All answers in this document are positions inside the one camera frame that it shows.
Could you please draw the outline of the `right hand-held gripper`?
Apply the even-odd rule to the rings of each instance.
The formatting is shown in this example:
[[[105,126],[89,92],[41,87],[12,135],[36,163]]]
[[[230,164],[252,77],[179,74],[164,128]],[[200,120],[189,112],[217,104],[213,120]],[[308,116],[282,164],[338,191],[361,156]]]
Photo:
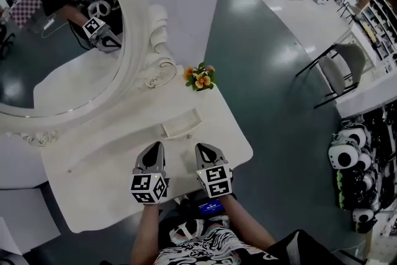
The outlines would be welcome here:
[[[223,152],[208,143],[195,146],[197,162],[196,175],[199,184],[209,198],[216,198],[232,193],[233,172]]]

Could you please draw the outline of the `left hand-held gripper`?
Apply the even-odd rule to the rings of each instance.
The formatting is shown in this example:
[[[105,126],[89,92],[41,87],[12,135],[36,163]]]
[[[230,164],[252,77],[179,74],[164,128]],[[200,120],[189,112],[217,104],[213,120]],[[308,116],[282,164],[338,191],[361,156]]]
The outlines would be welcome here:
[[[140,204],[158,204],[167,196],[169,178],[164,171],[151,172],[144,169],[165,167],[165,149],[160,142],[147,146],[137,157],[136,165],[132,172],[130,192]]]

